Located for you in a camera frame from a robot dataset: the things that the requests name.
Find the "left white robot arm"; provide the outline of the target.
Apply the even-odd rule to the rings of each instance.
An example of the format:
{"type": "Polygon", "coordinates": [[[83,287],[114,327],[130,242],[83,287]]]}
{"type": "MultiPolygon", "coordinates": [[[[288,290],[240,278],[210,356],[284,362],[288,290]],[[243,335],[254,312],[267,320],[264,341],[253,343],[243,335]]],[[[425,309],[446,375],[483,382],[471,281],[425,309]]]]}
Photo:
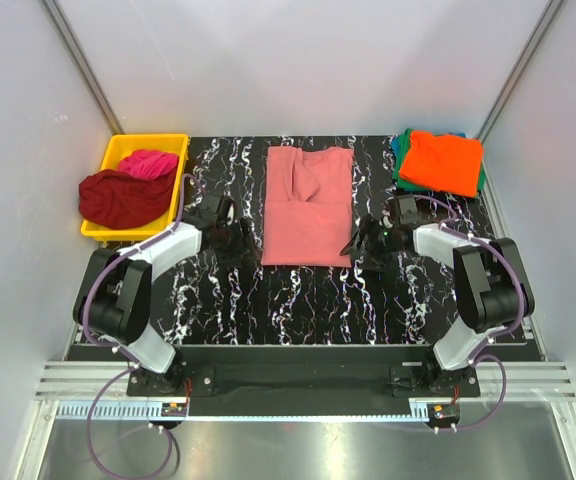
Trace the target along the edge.
{"type": "Polygon", "coordinates": [[[238,266],[256,257],[251,223],[242,218],[199,229],[181,222],[122,250],[99,248],[88,262],[73,318],[90,342],[118,347],[149,371],[149,384],[164,396],[183,386],[175,348],[150,324],[152,285],[182,261],[210,250],[219,263],[238,266]]]}

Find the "salmon pink t shirt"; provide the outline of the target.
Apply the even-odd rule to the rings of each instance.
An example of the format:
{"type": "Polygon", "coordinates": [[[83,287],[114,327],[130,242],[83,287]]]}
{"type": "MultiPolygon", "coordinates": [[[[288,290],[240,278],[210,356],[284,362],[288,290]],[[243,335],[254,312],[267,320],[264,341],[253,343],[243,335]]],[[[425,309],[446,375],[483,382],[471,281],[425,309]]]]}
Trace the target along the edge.
{"type": "Polygon", "coordinates": [[[353,225],[353,159],[341,147],[268,149],[262,265],[351,266],[341,251],[353,225]]]}

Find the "yellow plastic bin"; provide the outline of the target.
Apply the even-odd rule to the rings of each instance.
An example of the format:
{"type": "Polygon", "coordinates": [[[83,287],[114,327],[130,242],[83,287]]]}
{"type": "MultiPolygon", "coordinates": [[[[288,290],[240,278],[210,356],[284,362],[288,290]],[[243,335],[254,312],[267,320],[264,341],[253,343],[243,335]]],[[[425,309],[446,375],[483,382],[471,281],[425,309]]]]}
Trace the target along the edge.
{"type": "Polygon", "coordinates": [[[158,219],[142,227],[126,230],[112,230],[102,227],[84,219],[80,213],[82,216],[81,234],[98,242],[141,241],[159,233],[167,227],[177,214],[180,183],[188,156],[188,144],[189,138],[185,134],[124,134],[112,136],[101,160],[99,171],[107,169],[117,170],[117,166],[123,158],[131,155],[135,150],[140,149],[159,150],[174,153],[179,156],[179,163],[176,168],[176,181],[170,206],[168,211],[158,219]]]}

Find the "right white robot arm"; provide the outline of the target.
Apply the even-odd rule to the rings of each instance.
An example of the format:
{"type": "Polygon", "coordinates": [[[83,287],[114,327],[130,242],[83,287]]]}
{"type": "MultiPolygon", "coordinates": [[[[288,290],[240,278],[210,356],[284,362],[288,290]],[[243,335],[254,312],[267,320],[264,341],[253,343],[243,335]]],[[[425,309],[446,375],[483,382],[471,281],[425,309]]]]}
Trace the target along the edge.
{"type": "Polygon", "coordinates": [[[474,365],[487,345],[532,314],[534,295],[514,240],[466,235],[444,222],[386,226],[367,215],[341,253],[361,253],[368,269],[383,270],[399,251],[431,258],[453,272],[458,315],[421,374],[428,393],[444,396],[458,383],[456,371],[474,365]]]}

